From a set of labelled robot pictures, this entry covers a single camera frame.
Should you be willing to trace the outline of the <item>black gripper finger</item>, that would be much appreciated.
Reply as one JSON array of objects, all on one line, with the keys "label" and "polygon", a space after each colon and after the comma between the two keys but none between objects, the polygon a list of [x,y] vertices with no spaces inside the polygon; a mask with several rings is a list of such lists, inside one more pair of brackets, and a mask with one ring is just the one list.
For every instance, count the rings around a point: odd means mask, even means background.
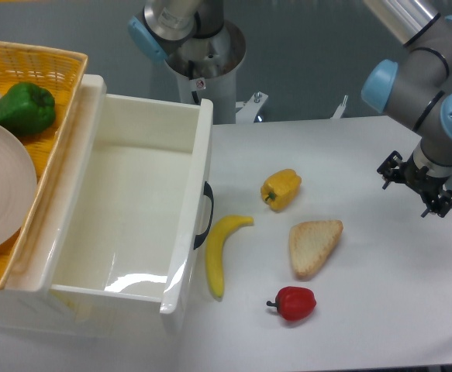
[{"label": "black gripper finger", "polygon": [[422,218],[429,214],[444,218],[452,209],[452,190],[440,188],[434,191],[421,191],[420,197],[426,206],[421,214]]},{"label": "black gripper finger", "polygon": [[384,181],[384,184],[382,185],[383,190],[385,190],[391,183],[403,183],[403,177],[400,168],[402,163],[403,161],[401,154],[398,151],[394,150],[378,167],[377,172],[381,175],[381,178]]}]

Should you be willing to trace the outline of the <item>second grey robot arm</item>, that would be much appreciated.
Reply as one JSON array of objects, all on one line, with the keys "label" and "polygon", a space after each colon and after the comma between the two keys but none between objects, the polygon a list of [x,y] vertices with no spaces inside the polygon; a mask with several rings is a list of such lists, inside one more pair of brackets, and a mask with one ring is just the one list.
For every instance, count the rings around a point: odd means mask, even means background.
[{"label": "second grey robot arm", "polygon": [[136,47],[153,62],[163,62],[191,39],[208,40],[224,27],[220,0],[148,1],[127,25]]}]

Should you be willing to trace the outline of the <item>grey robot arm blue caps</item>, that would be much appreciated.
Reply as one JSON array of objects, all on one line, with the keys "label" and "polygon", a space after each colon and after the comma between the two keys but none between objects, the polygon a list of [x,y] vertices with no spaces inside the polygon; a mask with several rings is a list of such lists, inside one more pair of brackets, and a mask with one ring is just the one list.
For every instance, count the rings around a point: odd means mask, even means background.
[{"label": "grey robot arm blue caps", "polygon": [[383,60],[370,73],[361,97],[375,111],[410,129],[420,141],[408,160],[392,152],[377,172],[385,184],[417,193],[426,214],[452,208],[452,93],[442,90],[452,73],[452,15],[428,1],[367,1],[365,5],[408,51],[401,62]]}]

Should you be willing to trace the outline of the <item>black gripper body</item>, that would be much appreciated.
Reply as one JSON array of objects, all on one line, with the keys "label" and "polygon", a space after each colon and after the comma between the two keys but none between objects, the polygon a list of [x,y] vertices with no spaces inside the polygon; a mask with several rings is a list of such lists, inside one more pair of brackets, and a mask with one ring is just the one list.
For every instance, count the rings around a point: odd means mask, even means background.
[{"label": "black gripper body", "polygon": [[398,157],[398,183],[416,193],[439,194],[451,167],[433,162],[424,152],[413,152],[407,161]]}]

